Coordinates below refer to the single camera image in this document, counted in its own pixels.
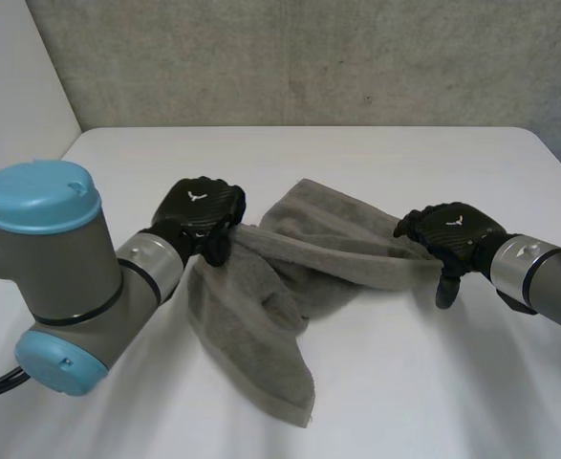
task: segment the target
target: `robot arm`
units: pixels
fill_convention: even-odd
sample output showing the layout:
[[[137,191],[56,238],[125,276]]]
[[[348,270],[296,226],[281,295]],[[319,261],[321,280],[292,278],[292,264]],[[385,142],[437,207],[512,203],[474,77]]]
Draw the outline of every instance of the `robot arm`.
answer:
[[[515,236],[495,251],[489,272],[499,292],[561,325],[561,248]]]
[[[115,252],[85,169],[50,161],[0,170],[0,278],[16,283],[35,320],[15,347],[25,373],[69,395],[91,391],[172,296],[191,255],[226,261],[227,233],[245,209],[238,186],[180,180],[151,227]]]
[[[507,234],[476,208],[453,203],[412,211],[398,223],[444,267],[436,303],[450,307],[465,273],[482,273],[513,310],[541,314],[561,325],[561,248],[522,234]]]

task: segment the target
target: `blue cap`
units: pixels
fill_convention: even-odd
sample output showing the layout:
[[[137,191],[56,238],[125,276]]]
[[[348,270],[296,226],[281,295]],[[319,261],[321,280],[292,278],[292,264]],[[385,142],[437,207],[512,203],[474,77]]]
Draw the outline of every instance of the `blue cap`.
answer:
[[[101,199],[87,170],[34,161],[0,170],[0,229],[21,234],[75,230],[97,217]]]
[[[87,351],[48,333],[25,332],[14,355],[36,381],[68,395],[88,394],[108,374],[108,368]]]

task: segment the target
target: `cable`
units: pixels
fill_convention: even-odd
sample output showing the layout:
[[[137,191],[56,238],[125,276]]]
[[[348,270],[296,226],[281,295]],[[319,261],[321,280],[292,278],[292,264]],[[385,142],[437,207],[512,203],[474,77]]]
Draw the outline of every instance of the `cable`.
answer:
[[[30,378],[21,367],[16,367],[9,373],[0,377],[0,395],[14,389]]]

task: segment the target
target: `white table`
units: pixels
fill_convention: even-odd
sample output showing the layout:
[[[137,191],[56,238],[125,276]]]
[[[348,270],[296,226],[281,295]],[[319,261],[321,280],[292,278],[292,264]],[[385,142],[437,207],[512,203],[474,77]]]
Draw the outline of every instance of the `white table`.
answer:
[[[561,245],[561,165],[514,128],[137,128],[82,135],[116,245],[182,177],[244,188],[247,223],[308,177],[385,211],[462,200]],[[367,292],[299,344],[316,384],[307,429],[236,392],[165,305],[85,398],[35,382],[0,397],[0,458],[561,458],[561,328],[512,312],[478,275],[449,311],[435,286]],[[0,281],[0,374],[31,319]]]

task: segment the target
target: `gray towel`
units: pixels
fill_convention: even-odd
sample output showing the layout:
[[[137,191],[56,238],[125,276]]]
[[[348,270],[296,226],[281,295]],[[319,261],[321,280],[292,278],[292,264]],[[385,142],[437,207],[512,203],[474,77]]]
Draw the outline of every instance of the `gray towel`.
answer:
[[[438,261],[407,238],[393,238],[397,221],[302,180],[258,228],[237,228],[222,268],[195,264],[191,324],[213,359],[271,416],[302,427],[310,420],[313,378],[296,342],[309,318],[345,305],[362,286],[397,291],[438,281]]]

